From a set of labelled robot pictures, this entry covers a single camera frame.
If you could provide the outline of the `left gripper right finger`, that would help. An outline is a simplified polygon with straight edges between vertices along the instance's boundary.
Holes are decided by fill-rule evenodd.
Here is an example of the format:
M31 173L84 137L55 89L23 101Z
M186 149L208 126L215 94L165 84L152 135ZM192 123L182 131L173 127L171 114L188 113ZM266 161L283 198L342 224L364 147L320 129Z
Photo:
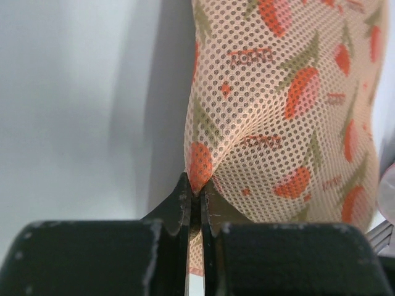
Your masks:
M342 223L253 223L202 189L206 295L393 295L394 260Z

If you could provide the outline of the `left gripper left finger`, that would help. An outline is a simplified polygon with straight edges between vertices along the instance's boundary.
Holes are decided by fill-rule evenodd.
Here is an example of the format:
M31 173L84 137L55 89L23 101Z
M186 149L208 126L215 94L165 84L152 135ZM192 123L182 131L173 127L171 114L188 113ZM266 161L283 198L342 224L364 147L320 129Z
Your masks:
M1 266L2 295L188 295L191 186L140 220L35 221Z

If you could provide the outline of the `floral mesh laundry bag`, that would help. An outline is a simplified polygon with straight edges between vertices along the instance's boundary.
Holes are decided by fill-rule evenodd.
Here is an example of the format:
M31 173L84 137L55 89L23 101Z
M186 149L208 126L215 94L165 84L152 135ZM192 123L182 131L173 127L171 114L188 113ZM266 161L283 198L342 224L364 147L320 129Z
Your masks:
M379 164L371 117L389 1L193 1L184 155L255 223L366 232Z

